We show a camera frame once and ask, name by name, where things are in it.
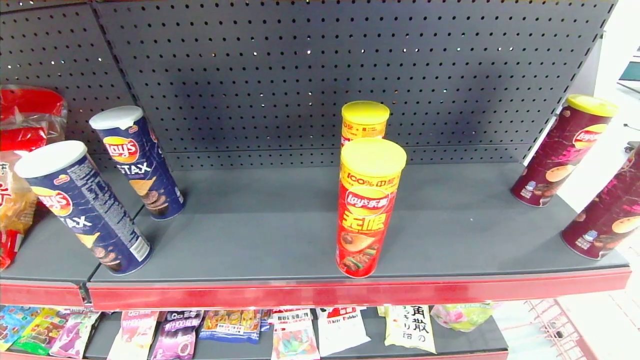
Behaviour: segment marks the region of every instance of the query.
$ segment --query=red lay's can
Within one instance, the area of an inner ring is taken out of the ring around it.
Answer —
[[[640,160],[633,152],[618,173],[560,233],[569,248],[602,259],[640,225]]]
[[[618,107],[586,95],[569,95],[536,154],[511,188],[516,199],[546,206],[598,140]]]

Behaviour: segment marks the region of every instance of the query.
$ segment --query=barcode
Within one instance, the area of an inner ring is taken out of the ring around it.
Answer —
[[[138,241],[136,241],[136,243],[131,247],[131,253],[136,257],[136,259],[138,259],[138,261],[142,261],[142,259],[144,259],[149,253],[149,245],[147,245],[147,242],[142,238],[142,236],[140,236]]]

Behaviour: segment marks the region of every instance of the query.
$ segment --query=plastic packaging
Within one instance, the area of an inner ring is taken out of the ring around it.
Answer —
[[[429,306],[389,307],[385,345],[419,348],[436,354]]]
[[[357,307],[320,307],[317,313],[320,356],[371,341]]]
[[[210,310],[205,316],[199,338],[257,344],[260,318],[260,310]]]
[[[8,349],[40,315],[39,307],[5,306],[0,311],[0,351]]]
[[[271,360],[319,360],[311,312],[308,309],[274,314]]]
[[[93,325],[99,317],[100,313],[95,311],[72,313],[49,355],[82,359]]]
[[[167,311],[151,360],[191,360],[203,311]]]
[[[43,308],[14,346],[32,354],[49,355],[51,347],[62,333],[70,316],[70,313],[64,311]]]
[[[158,311],[123,311],[107,360],[147,360],[158,315]]]
[[[487,321],[493,315],[494,308],[491,302],[435,305],[431,316],[446,328],[470,332]]]

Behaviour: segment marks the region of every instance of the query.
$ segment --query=potato chip canister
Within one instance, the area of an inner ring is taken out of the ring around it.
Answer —
[[[388,140],[360,138],[342,148],[335,260],[346,275],[375,271],[405,165],[404,149]]]
[[[358,138],[385,136],[389,108],[374,101],[353,101],[342,107],[340,146]]]
[[[138,193],[154,220],[184,209],[184,198],[166,163],[156,134],[137,106],[121,106],[94,115],[89,125]]]
[[[546,206],[617,112],[618,107],[609,101],[569,95],[566,106],[511,188],[513,196],[527,205]]]
[[[64,141],[35,149],[18,160],[14,170],[113,274],[129,274],[151,257],[148,242],[98,173],[82,142]]]
[[[560,233],[569,248],[602,259],[640,225],[640,159],[634,151],[618,173]]]

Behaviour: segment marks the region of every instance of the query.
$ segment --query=red shelf edge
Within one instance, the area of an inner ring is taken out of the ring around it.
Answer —
[[[180,308],[326,307],[338,305],[462,304],[544,299],[623,289],[631,268],[545,275],[455,278],[345,279],[340,281],[89,282],[100,311]]]
[[[0,304],[84,307],[84,300],[71,282],[0,281]]]

